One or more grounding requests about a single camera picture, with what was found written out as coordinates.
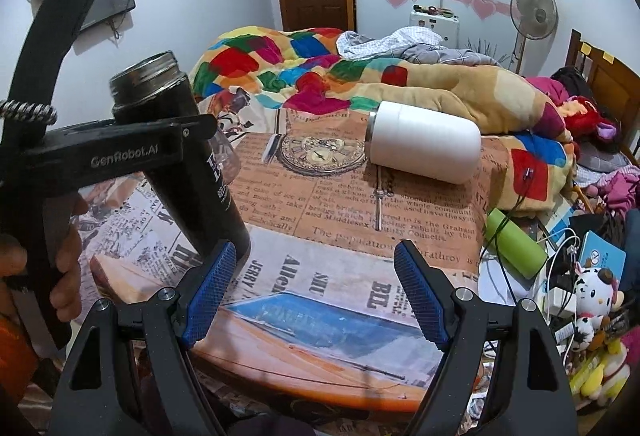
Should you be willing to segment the white striped cloth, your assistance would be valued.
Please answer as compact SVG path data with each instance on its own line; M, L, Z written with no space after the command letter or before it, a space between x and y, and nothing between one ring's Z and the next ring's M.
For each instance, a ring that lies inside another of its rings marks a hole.
M495 58L469 48L448 48L430 28L402 27L381 39L347 30L336 40L337 54L347 60L398 58L421 65L498 66Z

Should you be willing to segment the black thermos bottle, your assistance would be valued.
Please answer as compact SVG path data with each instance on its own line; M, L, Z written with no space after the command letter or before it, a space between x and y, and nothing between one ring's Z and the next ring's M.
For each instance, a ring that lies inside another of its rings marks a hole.
M158 135L148 143L168 159L144 174L186 239L201 256L229 241L241 260L250 234L209 143L217 120L198 111L174 53L155 54L115 74L110 91L117 123L147 126Z

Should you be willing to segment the red plush toy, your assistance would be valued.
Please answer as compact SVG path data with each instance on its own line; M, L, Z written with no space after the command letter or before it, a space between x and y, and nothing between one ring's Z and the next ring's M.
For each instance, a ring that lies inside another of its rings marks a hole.
M570 97L558 107L558 110L574 141L585 141L594 137L610 144L616 140L617 125L612 120L604 118L589 98Z

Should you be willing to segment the green cylindrical bottle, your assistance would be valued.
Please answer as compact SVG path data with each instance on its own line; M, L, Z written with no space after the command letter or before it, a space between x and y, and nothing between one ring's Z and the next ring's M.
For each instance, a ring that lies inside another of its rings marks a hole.
M492 209L486 219L485 237L491 248L525 279L533 279L547 260L541 245L530 239L518 225L499 209Z

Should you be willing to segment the white small cabinet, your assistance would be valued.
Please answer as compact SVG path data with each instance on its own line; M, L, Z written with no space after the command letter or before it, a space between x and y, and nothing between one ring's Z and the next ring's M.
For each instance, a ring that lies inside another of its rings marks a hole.
M432 29L442 37L442 45L448 48L459 47L460 20L448 8L416 4L410 13L409 24Z

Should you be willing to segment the white thermos cup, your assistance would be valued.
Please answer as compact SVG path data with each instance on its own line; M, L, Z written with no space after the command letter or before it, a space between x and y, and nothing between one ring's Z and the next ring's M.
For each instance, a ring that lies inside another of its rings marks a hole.
M460 185L480 165L482 137L469 119L384 100L369 113L364 150L380 167Z

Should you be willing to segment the standing electric fan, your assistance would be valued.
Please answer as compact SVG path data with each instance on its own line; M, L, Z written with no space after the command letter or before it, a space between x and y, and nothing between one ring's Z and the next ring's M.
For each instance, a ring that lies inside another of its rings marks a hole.
M551 51L559 23L555 0L511 0L510 17L515 40L509 69L516 74L534 74Z

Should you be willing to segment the white cow plush toy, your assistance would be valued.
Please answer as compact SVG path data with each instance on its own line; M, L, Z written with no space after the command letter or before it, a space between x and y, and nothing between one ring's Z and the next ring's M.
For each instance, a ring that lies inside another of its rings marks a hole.
M622 304L618 281L610 268L586 267L575 286L576 318L570 350L582 352L593 342L612 309Z

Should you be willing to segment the clear glass cup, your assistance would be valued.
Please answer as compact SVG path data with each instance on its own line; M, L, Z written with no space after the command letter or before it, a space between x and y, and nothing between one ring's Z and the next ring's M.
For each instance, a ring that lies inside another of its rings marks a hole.
M231 141L226 134L217 130L215 135L209 140L216 166L221 170L224 182L229 185L239 175L241 171L241 160L235 152Z

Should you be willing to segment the colourful patchwork blanket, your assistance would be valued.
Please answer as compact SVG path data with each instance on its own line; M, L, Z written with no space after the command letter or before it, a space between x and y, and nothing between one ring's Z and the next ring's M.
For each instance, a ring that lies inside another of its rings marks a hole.
M474 122L508 153L496 206L520 214L549 211L573 177L572 134L553 100L499 66L425 65L395 57L348 60L340 30L236 28L218 37L189 74L192 93L218 115L235 88L264 107L329 115L371 111L383 100Z

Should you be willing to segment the newspaper print tablecloth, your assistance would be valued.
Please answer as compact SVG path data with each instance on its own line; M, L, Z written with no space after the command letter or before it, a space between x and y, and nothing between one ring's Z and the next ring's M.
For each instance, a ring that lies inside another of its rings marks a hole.
M262 159L265 133L240 141L232 197L250 233L196 369L265 401L410 414L440 360L393 266L409 240L457 287L475 289L480 238L506 149L482 141L462 185L363 165L306 176Z

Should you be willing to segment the wooden headboard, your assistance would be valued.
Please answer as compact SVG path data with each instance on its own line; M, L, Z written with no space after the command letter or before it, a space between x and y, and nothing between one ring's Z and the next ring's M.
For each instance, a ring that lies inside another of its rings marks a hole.
M586 79L596 103L620 123L620 150L639 164L639 76L620 59L582 40L573 29L566 55L567 66Z

